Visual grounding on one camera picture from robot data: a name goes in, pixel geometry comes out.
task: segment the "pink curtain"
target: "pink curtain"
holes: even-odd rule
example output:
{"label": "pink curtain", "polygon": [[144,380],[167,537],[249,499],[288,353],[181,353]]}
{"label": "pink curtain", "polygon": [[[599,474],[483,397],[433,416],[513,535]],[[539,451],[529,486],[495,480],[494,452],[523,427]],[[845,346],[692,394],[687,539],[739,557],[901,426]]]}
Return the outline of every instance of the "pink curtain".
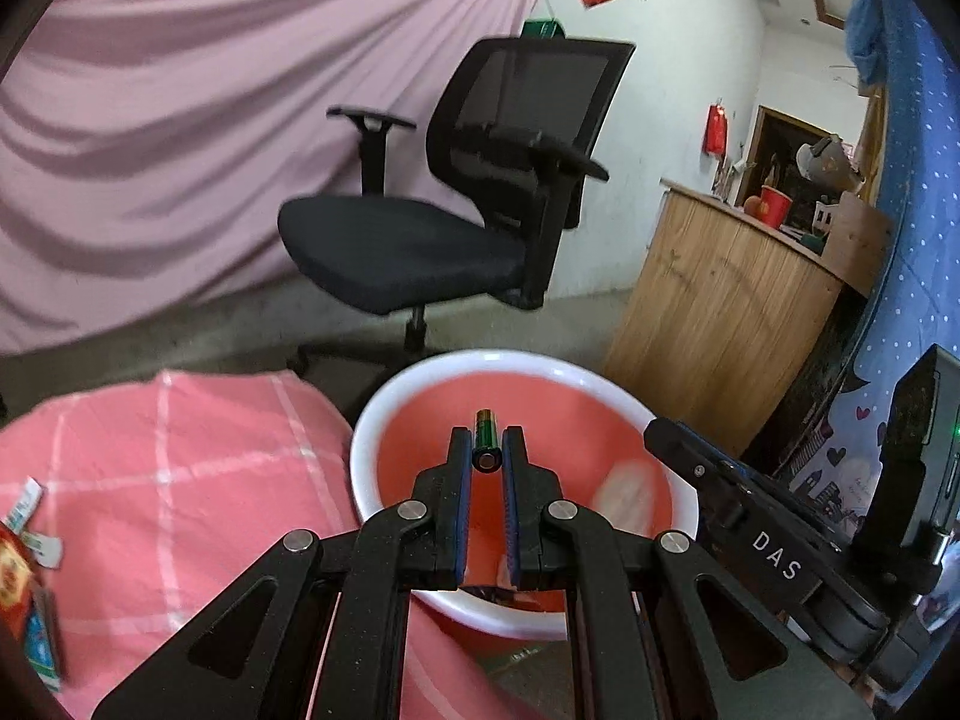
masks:
{"label": "pink curtain", "polygon": [[391,133],[387,192],[476,218],[424,132],[481,37],[533,0],[56,0],[0,85],[0,354],[289,274],[285,199],[358,191],[351,103]]}

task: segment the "office chair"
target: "office chair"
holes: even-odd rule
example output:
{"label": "office chair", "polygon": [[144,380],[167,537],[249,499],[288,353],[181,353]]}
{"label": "office chair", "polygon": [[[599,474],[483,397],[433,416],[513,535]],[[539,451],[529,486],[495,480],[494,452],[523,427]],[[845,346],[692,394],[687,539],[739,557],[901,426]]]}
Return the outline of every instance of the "office chair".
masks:
{"label": "office chair", "polygon": [[315,356],[372,362],[383,374],[347,409],[354,423],[373,393],[425,346],[424,308],[492,295],[530,311],[544,304],[560,234],[577,226],[584,177],[608,180],[589,158],[613,92],[634,52],[627,43],[486,38],[453,74],[426,131],[430,172],[467,196],[481,227],[424,201],[385,194],[387,133],[416,124],[335,106],[360,133],[361,196],[287,201],[277,226],[294,263],[320,289],[368,314],[412,309],[402,348],[309,343],[288,367]]}

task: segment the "red paper cup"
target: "red paper cup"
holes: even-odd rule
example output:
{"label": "red paper cup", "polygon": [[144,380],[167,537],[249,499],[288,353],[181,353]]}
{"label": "red paper cup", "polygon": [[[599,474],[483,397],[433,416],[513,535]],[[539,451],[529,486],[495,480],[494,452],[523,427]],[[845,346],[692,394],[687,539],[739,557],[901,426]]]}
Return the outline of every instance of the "red paper cup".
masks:
{"label": "red paper cup", "polygon": [[784,223],[786,215],[790,213],[791,205],[793,200],[782,191],[764,186],[760,190],[760,210],[757,218],[775,230],[779,229],[779,225]]}
{"label": "red paper cup", "polygon": [[[492,409],[497,432],[523,428],[531,463],[553,469],[563,496],[589,505],[623,461],[653,466],[652,530],[696,535],[695,490],[643,446],[653,415],[595,373],[535,354],[464,351],[407,368],[373,396],[350,447],[350,484],[361,517],[410,497],[416,474],[443,463],[456,426],[472,428],[477,410]],[[495,584],[505,554],[499,474],[473,474],[465,584]],[[488,603],[462,591],[424,592],[425,603],[474,631],[501,640],[563,640],[565,615]]]}

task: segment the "battery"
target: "battery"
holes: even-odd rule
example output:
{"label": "battery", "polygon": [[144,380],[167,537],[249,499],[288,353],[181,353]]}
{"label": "battery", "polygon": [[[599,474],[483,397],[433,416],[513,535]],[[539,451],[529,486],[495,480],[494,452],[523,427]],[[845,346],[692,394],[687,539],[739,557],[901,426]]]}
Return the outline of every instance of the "battery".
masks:
{"label": "battery", "polygon": [[477,429],[473,435],[472,462],[474,469],[493,473],[503,464],[503,452],[496,437],[496,418],[490,409],[477,412]]}

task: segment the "polka dot curtain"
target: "polka dot curtain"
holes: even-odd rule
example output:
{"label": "polka dot curtain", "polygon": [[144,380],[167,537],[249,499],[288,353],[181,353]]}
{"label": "polka dot curtain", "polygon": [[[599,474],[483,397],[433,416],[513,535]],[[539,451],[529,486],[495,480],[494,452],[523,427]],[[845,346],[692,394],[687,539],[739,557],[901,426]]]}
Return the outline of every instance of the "polka dot curtain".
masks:
{"label": "polka dot curtain", "polygon": [[[891,268],[853,375],[788,466],[791,490],[849,536],[880,478],[896,382],[933,343],[960,356],[960,74],[913,1],[883,0],[883,12],[890,119],[877,207],[898,222]],[[956,577],[948,584],[941,619],[960,595]]]}

